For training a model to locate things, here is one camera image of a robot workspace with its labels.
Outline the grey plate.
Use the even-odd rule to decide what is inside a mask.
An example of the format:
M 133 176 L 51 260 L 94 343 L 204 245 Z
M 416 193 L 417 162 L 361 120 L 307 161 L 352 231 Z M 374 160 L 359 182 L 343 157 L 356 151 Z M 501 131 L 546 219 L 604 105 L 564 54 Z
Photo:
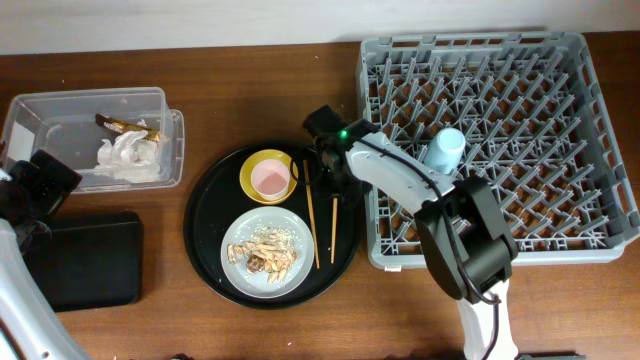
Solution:
M 221 265 L 240 293 L 255 299 L 286 295 L 315 265 L 315 243 L 307 224 L 294 212 L 274 206 L 252 209 L 226 231 Z

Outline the food scraps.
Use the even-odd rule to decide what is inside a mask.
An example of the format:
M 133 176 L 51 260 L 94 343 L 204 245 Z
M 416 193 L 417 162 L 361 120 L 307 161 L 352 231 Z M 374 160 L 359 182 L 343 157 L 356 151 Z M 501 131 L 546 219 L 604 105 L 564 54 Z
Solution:
M 250 275 L 264 272 L 267 282 L 283 282 L 298 260 L 293 233 L 282 227 L 258 225 L 247 240 L 227 246 L 230 264 L 245 260 Z

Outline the gold coffee sachet wrapper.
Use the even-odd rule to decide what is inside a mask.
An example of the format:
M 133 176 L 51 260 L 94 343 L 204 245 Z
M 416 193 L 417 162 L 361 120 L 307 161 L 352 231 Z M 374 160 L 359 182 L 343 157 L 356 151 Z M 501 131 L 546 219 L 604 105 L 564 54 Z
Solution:
M 158 130 L 151 129 L 147 126 L 128 123 L 122 120 L 107 117 L 101 114 L 95 115 L 95 123 L 105 129 L 108 129 L 117 134 L 124 134 L 130 131 L 146 131 L 147 134 L 144 137 L 145 140 L 159 143 L 161 140 L 161 134 Z

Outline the wooden chopstick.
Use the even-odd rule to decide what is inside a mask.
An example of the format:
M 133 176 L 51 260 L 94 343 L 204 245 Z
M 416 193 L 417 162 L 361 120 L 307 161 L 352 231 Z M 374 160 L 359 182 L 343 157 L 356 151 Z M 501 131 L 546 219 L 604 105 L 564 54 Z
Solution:
M 318 241 L 317 241 L 317 232 L 316 232 L 316 222 L 315 222 L 315 214 L 314 214 L 314 206 L 313 206 L 313 196 L 311 191 L 311 183 L 309 177 L 309 169 L 307 160 L 303 160 L 303 173 L 304 173 L 304 181 L 305 181 L 305 190 L 308 204 L 308 213 L 310 218 L 310 228 L 313 237 L 314 243 L 314 258 L 316 269 L 320 269 L 320 259 L 318 252 Z
M 331 222 L 331 249 L 330 263 L 335 263 L 336 237 L 337 237 L 337 215 L 338 215 L 338 198 L 332 199 L 332 222 Z

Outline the pink cup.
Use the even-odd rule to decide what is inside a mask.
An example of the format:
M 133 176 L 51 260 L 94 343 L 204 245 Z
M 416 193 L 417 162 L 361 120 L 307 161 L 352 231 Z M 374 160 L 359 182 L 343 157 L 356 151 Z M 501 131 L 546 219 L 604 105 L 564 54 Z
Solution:
M 258 162 L 251 171 L 251 185 L 265 200 L 275 201 L 284 197 L 289 189 L 291 175 L 280 160 L 266 159 Z

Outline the light blue cup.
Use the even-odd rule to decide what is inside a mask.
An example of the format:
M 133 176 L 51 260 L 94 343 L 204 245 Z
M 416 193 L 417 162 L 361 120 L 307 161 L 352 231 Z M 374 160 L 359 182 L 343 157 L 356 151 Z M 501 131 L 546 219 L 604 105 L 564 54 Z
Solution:
M 449 175 L 457 168 L 465 146 L 466 140 L 461 131 L 442 129 L 429 143 L 423 163 L 430 169 Z

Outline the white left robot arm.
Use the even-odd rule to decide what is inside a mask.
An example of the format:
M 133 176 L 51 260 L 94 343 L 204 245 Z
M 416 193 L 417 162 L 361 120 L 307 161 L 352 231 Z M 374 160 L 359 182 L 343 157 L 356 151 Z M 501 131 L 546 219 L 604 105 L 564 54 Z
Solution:
M 30 274 L 24 251 L 82 176 L 43 150 L 1 172 L 1 357 L 87 359 Z

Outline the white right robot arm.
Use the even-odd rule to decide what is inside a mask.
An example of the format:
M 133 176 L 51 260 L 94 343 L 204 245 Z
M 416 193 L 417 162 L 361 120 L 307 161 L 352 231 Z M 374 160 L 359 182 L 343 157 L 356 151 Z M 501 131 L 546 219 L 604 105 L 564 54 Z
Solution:
M 518 248 L 490 183 L 439 173 L 371 122 L 344 122 L 324 105 L 306 117 L 323 176 L 340 195 L 364 184 L 411 212 L 427 268 L 453 298 L 468 359 L 515 359 L 507 292 Z

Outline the yellow bowl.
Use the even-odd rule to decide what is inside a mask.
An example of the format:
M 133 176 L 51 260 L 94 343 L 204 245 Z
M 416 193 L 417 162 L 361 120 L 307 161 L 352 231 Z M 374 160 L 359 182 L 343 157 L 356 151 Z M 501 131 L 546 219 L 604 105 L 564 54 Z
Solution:
M 267 201 L 263 199 L 257 193 L 257 191 L 253 189 L 251 185 L 250 175 L 251 175 L 252 169 L 258 162 L 266 159 L 277 159 L 282 161 L 288 167 L 289 174 L 291 175 L 289 189 L 286 195 L 279 200 Z M 297 181 L 293 178 L 294 175 L 298 175 L 298 169 L 297 169 L 297 166 L 294 164 L 292 158 L 288 154 L 280 150 L 266 149 L 266 150 L 255 152 L 248 157 L 248 159 L 243 163 L 241 167 L 239 180 L 240 180 L 242 190 L 251 199 L 262 204 L 275 205 L 283 202 L 293 193 L 297 185 Z

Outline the white tissue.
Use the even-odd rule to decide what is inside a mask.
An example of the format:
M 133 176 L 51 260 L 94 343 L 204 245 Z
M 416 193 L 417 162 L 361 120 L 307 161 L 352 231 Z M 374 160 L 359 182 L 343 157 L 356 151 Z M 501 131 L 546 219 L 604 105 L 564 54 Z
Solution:
M 147 126 L 144 120 L 135 124 Z M 103 144 L 97 151 L 97 165 L 94 169 L 101 175 L 131 183 L 159 181 L 160 142 L 145 140 L 146 134 L 146 131 L 130 131 L 117 134 L 113 142 L 103 139 Z

